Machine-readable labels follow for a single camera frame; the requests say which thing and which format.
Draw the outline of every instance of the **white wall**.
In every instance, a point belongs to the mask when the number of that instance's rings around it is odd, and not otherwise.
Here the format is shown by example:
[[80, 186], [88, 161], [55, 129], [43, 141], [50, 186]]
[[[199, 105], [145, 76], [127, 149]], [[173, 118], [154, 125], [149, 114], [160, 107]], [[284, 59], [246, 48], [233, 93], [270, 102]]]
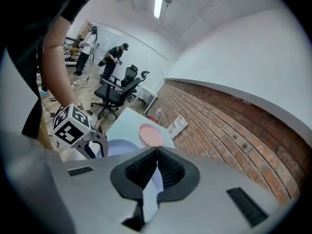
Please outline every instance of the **white wall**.
[[158, 91], [182, 49], [171, 36], [166, 34], [153, 20], [142, 17], [132, 8], [127, 8], [111, 0], [90, 0], [78, 14], [77, 19], [91, 21], [94, 25], [107, 26], [122, 33], [118, 44], [128, 43], [129, 50], [123, 53], [122, 66], [117, 66], [114, 75], [124, 78], [126, 67], [138, 67], [138, 75], [144, 70], [151, 73], [143, 84]]
[[69, 28], [66, 36], [70, 38], [77, 39], [78, 33], [82, 26], [84, 25], [86, 21], [80, 18], [76, 18], [73, 22], [72, 26]]
[[312, 145], [312, 49], [284, 10], [225, 24], [187, 48], [167, 78], [246, 99], [291, 126]]

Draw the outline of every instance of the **man in black cap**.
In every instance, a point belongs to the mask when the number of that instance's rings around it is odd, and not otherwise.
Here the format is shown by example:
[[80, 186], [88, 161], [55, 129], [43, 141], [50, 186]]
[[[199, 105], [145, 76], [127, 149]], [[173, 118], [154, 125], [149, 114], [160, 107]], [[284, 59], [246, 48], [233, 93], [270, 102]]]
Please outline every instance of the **man in black cap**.
[[111, 75], [112, 75], [112, 73], [116, 67], [116, 64], [118, 62], [120, 64], [122, 64], [122, 60], [120, 60], [120, 57], [122, 56], [122, 52], [124, 50], [128, 51], [128, 47], [129, 47], [129, 44], [124, 43], [121, 46], [117, 46], [117, 47], [110, 49], [105, 54], [106, 66], [105, 66], [104, 72], [102, 74], [103, 79], [108, 80], [111, 77]]

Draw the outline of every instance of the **sneaker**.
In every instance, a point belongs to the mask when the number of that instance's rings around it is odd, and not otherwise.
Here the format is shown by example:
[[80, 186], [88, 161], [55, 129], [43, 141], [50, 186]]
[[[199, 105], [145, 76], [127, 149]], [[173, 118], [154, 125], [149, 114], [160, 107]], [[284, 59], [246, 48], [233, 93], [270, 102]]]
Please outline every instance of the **sneaker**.
[[48, 91], [44, 91], [44, 90], [42, 90], [41, 87], [39, 87], [39, 93], [42, 94], [42, 95], [47, 95], [49, 92]]

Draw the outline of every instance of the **fluorescent light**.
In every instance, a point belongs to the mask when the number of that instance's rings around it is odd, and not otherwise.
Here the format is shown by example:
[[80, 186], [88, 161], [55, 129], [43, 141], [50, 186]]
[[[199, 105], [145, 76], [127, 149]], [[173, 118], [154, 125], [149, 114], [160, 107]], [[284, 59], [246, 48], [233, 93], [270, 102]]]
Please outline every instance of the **fluorescent light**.
[[155, 0], [154, 17], [156, 17], [157, 19], [160, 18], [160, 13], [161, 13], [163, 1], [164, 0]]

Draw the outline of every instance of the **person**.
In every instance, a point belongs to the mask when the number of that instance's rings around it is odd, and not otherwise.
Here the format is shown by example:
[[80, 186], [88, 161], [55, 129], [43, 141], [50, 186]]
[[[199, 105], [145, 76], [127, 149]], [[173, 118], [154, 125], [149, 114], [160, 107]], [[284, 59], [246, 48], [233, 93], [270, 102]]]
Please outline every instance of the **person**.
[[76, 71], [74, 72], [75, 75], [81, 76], [82, 71], [84, 68], [84, 65], [86, 64], [92, 47], [96, 45], [96, 42], [98, 40], [98, 28], [96, 26], [92, 26], [91, 28], [91, 36], [86, 42], [81, 42], [80, 45], [82, 46], [82, 52], [80, 53], [80, 56], [77, 60], [76, 64]]
[[5, 13], [4, 18], [14, 32], [12, 37], [4, 36], [5, 45], [19, 74], [38, 97], [22, 134], [37, 138], [45, 148], [52, 149], [37, 86], [37, 53], [41, 53], [40, 73], [53, 96], [63, 107], [73, 103], [82, 108], [67, 75], [63, 43], [77, 14], [89, 0], [16, 1], [23, 6]]
[[110, 49], [106, 55], [105, 55], [105, 61], [106, 61], [106, 65], [105, 65], [105, 69], [104, 72], [102, 74], [102, 78], [105, 80], [108, 80], [115, 67], [116, 64], [119, 62], [120, 64], [122, 64], [122, 60], [120, 59], [120, 57], [122, 56], [123, 51], [128, 51], [129, 48], [129, 44], [124, 43], [121, 46], [116, 46], [112, 49]]

